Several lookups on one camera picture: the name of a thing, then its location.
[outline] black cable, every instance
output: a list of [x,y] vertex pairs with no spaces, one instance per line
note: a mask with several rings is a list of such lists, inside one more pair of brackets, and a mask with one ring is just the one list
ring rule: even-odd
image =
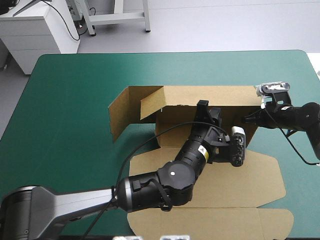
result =
[[74,36],[73,36],[73,35],[71,34],[71,32],[70,32],[70,29],[69,29],[69,27],[68,27],[68,25],[67,25],[64,17],[61,15],[61,13],[60,13],[54,6],[52,6],[50,3],[47,3],[47,2],[44,1],[44,0],[41,0],[41,2],[44,2],[45,4],[47,4],[48,6],[50,6],[51,8],[53,8],[53,9],[60,15],[61,19],[63,20],[63,22],[64,22],[64,24],[65,24],[65,26],[66,26],[66,29],[68,30],[68,32],[69,32],[69,34],[70,34],[70,36],[71,36],[75,41],[79,41],[79,40],[80,40],[80,35],[79,35],[79,33],[77,32],[77,33],[78,33],[78,39],[74,38]]
[[[94,14],[93,15],[96,15],[96,13],[97,13],[96,8],[92,7],[89,10],[91,11],[91,9],[94,9]],[[85,34],[87,31],[88,31],[88,27],[86,27],[86,30],[83,33],[81,33],[81,34],[78,33],[78,34],[79,34],[79,36],[81,36],[81,35]]]
[[[177,125],[174,125],[162,132],[160,132],[159,134],[155,135],[155,136],[152,136],[150,137],[148,140],[146,140],[145,142],[143,142],[142,144],[140,144],[139,146],[137,146],[135,149],[132,150],[132,152],[125,158],[125,160],[122,162],[122,165],[121,165],[121,168],[119,170],[119,174],[118,174],[118,177],[117,177],[117,180],[116,180],[116,187],[115,187],[115,195],[117,195],[117,191],[118,191],[118,186],[119,186],[119,182],[120,182],[120,178],[123,174],[123,171],[124,171],[124,168],[127,164],[127,162],[133,157],[133,155],[135,154],[136,151],[138,151],[141,147],[143,147],[145,144],[147,144],[148,142],[150,142],[151,140],[159,137],[160,135],[162,134],[165,134],[166,132],[169,132],[171,131],[172,129],[175,129],[175,128],[178,128],[178,127],[181,127],[183,125],[188,125],[188,124],[202,124],[202,125],[207,125],[207,126],[211,126],[215,129],[219,129],[220,131],[222,131],[225,135],[228,135],[228,133],[221,127],[218,127],[214,124],[211,124],[211,123],[207,123],[207,122],[201,122],[201,121],[186,121],[186,122],[183,122],[183,123],[179,123]],[[85,233],[83,234],[81,240],[84,240],[85,237],[88,235],[88,233],[91,231],[91,229],[94,227],[94,225],[97,223],[97,221],[99,220],[99,218],[102,216],[102,214],[108,209],[108,207],[110,206],[110,203],[111,201],[109,201],[107,203],[107,205],[99,212],[99,214],[96,216],[96,218],[93,220],[93,222],[90,224],[89,228],[85,231]]]
[[111,200],[105,205],[105,207],[103,208],[103,210],[101,210],[99,212],[99,214],[96,216],[96,218],[92,221],[92,223],[90,224],[90,226],[88,227],[88,229],[85,231],[85,233],[82,235],[80,240],[84,240],[88,233],[91,231],[91,229],[94,227],[94,225],[97,223],[97,221],[99,220],[99,218],[102,216],[102,214],[107,210],[107,208],[110,206],[111,204]]
[[287,136],[287,137],[290,137],[291,135],[295,134],[296,132],[298,132],[298,131],[296,131],[296,130],[289,131],[289,132],[286,134],[286,136]]
[[9,12],[11,9],[14,9],[19,3],[20,3],[20,0],[18,0],[18,1],[16,2],[15,6],[9,7],[8,12]]
[[285,136],[285,138],[287,139],[287,141],[289,142],[289,144],[291,145],[291,147],[293,148],[293,150],[296,152],[296,154],[298,154],[298,156],[302,159],[302,161],[305,164],[308,165],[319,165],[320,162],[307,162],[304,157],[300,154],[300,152],[296,149],[296,147],[294,146],[294,144],[290,141],[289,136],[286,135],[286,133],[283,131],[283,129],[279,126],[279,124],[276,122],[276,120],[270,115],[270,113],[267,111],[267,109],[264,109],[266,114],[268,114],[268,116],[271,118],[271,120],[275,123],[275,125],[278,127],[278,129],[280,129],[280,131],[282,132],[282,134]]

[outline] white cabinet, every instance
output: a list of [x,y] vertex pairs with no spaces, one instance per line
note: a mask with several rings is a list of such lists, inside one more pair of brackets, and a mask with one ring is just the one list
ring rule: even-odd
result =
[[[13,17],[29,2],[20,0],[16,7],[0,15],[0,39],[25,74],[31,74],[41,55],[75,54],[80,43],[72,39],[59,14],[44,2]],[[53,0],[49,3],[61,13],[71,34],[77,39],[78,33],[66,1]]]

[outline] yellow warning label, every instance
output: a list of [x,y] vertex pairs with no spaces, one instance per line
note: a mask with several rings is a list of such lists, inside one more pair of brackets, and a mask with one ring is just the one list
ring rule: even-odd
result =
[[198,151],[204,156],[205,160],[208,161],[209,153],[208,153],[207,149],[204,146],[200,145],[198,148]]

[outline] cardboard box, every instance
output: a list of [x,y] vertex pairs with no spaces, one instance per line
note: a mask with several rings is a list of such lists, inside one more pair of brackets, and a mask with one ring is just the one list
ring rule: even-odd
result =
[[[221,108],[222,127],[228,132],[232,126],[244,128],[249,144],[257,127],[241,123],[241,117],[261,104],[252,86],[129,86],[109,106],[113,139],[132,123],[155,123],[159,133],[193,121],[199,100]],[[174,160],[190,129],[185,125],[161,135],[159,149],[131,160],[130,175],[156,171]],[[134,233],[146,240],[158,240],[162,235],[190,235],[194,240],[281,240],[291,231],[292,213],[257,207],[285,195],[278,161],[247,151],[241,167],[207,164],[187,204],[170,212],[154,208],[129,213],[128,221]]]

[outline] open cardboard box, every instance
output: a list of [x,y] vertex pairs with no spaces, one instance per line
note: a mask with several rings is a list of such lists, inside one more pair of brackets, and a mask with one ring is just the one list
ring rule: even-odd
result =
[[[244,128],[249,144],[257,127],[241,123],[241,117],[261,103],[252,86],[129,86],[109,106],[113,140],[133,123],[155,123],[159,133],[192,121],[199,100],[209,100],[209,106],[221,108],[225,130]],[[185,125],[161,135],[157,139],[159,149],[131,160],[130,175],[156,171],[174,160],[190,129]],[[134,233],[145,240],[158,240],[162,235],[190,235],[193,240],[281,240],[291,231],[292,213],[257,207],[285,195],[278,161],[247,150],[241,167],[230,163],[206,165],[189,203],[170,212],[153,208],[129,213],[128,221]]]

